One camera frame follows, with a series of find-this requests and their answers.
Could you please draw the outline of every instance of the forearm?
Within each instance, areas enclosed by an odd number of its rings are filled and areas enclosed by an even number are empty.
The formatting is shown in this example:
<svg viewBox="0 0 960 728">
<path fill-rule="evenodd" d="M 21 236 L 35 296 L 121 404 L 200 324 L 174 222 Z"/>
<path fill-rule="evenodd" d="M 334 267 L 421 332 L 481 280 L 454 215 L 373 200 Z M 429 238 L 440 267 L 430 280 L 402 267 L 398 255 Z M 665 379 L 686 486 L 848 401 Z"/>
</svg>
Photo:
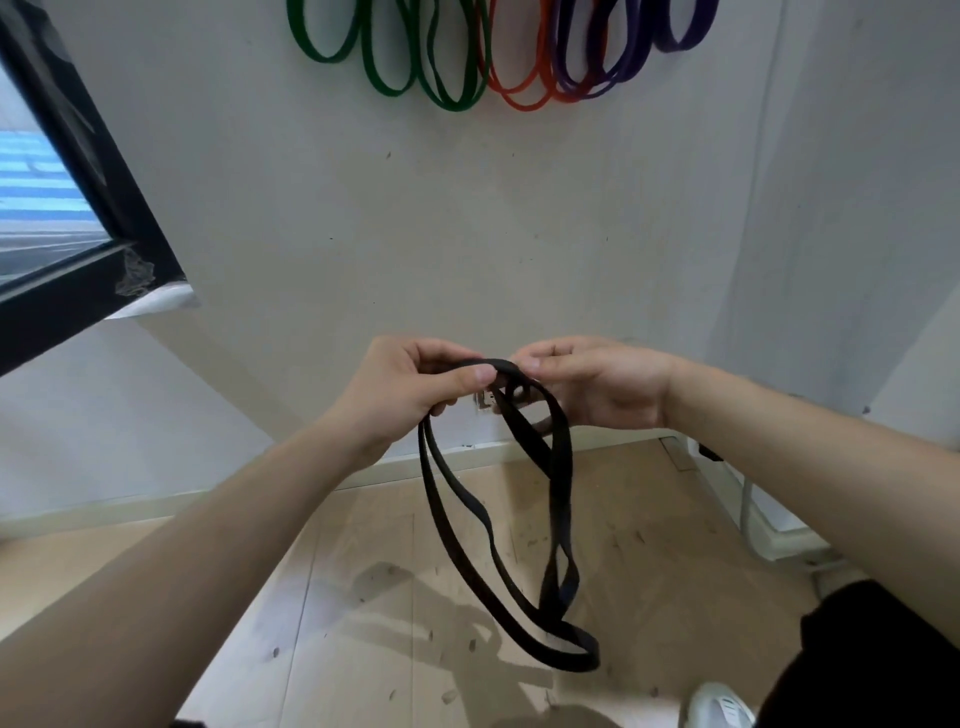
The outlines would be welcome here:
<svg viewBox="0 0 960 728">
<path fill-rule="evenodd" d="M 319 421 L 14 632 L 0 724 L 168 724 L 350 463 Z"/>
<path fill-rule="evenodd" d="M 688 362 L 667 420 L 960 645 L 960 455 Z"/>
</svg>

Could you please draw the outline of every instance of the baseboard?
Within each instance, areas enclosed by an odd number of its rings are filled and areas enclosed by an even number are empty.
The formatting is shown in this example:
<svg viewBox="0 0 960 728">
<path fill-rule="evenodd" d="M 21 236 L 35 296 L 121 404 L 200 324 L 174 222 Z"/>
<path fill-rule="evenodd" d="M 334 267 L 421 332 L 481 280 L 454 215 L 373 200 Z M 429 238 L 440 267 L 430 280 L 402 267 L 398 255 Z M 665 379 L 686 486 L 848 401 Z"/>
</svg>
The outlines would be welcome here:
<svg viewBox="0 0 960 728">
<path fill-rule="evenodd" d="M 727 463 L 713 462 L 695 453 L 693 455 L 701 477 L 733 522 L 739 524 L 740 500 L 743 497 L 740 481 Z M 767 521 L 755 503 L 751 505 L 748 529 L 750 544 L 756 554 L 767 561 L 778 561 L 829 548 L 829 544 L 811 528 L 778 531 Z"/>
<path fill-rule="evenodd" d="M 601 427 L 576 427 L 570 434 L 573 449 L 583 450 L 659 439 L 676 433 L 669 429 L 611 430 Z M 508 463 L 525 457 L 526 453 L 513 441 L 485 443 L 472 448 L 454 448 L 444 451 L 444 460 L 454 471 Z M 416 453 L 384 458 L 375 465 L 351 475 L 341 483 L 340 488 L 389 483 L 411 477 L 420 477 L 420 456 Z M 0 520 L 0 540 L 25 539 L 60 531 L 166 518 L 176 515 L 204 493 L 206 491 L 178 493 L 165 497 L 114 498 L 85 503 L 61 511 Z"/>
</svg>

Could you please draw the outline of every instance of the electrical outlet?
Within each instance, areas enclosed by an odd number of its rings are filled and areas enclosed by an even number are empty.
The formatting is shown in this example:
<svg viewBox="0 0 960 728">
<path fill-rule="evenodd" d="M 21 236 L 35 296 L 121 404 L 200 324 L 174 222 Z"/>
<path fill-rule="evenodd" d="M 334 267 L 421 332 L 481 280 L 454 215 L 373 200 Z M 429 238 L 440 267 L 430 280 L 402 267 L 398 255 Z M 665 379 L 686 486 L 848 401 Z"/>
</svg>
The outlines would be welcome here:
<svg viewBox="0 0 960 728">
<path fill-rule="evenodd" d="M 480 412 L 493 412 L 493 405 L 496 402 L 496 400 L 493 399 L 493 392 L 487 390 L 477 392 L 473 395 L 473 400 L 476 402 L 477 410 Z"/>
</svg>

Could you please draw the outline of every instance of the white shoe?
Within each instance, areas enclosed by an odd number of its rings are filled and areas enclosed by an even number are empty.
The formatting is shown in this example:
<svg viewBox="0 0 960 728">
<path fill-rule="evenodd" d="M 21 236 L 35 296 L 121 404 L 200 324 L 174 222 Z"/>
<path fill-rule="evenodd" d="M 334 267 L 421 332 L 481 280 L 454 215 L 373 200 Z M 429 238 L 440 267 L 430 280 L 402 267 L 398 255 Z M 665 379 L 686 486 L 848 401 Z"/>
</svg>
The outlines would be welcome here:
<svg viewBox="0 0 960 728">
<path fill-rule="evenodd" d="M 722 683 L 704 683 L 690 698 L 685 728 L 751 728 L 753 711 Z"/>
</svg>

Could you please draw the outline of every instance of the scuff mark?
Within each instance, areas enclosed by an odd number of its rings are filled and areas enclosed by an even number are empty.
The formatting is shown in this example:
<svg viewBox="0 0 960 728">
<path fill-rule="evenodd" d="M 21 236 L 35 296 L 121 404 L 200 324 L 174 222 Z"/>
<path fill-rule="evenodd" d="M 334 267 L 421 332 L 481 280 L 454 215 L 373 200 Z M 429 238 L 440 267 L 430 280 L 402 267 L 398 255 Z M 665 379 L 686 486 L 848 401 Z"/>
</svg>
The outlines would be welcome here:
<svg viewBox="0 0 960 728">
<path fill-rule="evenodd" d="M 156 280 L 153 263 L 127 248 L 123 252 L 123 267 L 123 277 L 113 286 L 117 296 L 143 296 L 150 292 L 150 284 Z"/>
</svg>

